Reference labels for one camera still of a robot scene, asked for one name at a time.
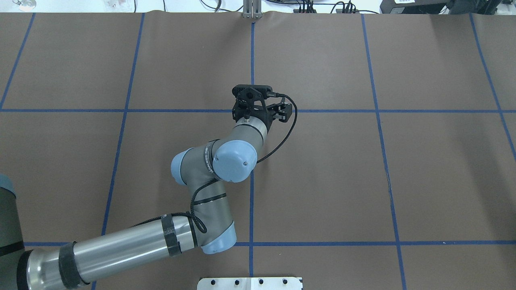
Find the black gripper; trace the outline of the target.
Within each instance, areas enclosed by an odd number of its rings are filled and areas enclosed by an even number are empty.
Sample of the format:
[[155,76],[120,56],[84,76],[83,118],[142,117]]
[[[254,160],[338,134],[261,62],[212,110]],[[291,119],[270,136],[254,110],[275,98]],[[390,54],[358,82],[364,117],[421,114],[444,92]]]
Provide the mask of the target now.
[[236,98],[232,108],[232,118],[239,121],[241,118],[250,119],[256,117],[264,123],[269,131],[274,120],[287,123],[293,112],[293,105],[290,103],[277,103],[264,106],[259,100],[258,105],[250,105],[246,99]]

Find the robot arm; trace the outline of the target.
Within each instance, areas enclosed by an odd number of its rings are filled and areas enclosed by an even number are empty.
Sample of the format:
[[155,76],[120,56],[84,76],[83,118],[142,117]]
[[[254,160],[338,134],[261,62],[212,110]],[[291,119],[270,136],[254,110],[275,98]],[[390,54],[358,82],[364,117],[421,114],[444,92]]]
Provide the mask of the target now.
[[177,154],[170,165],[178,184],[190,192],[190,209],[167,213],[128,229],[84,242],[70,242],[55,251],[26,250],[16,195],[11,180],[1,175],[2,290],[75,290],[120,272],[200,247],[207,255],[236,244],[235,222],[225,182],[247,179],[265,143],[271,119],[297,116],[291,97],[258,106],[237,100],[236,125],[229,136]]

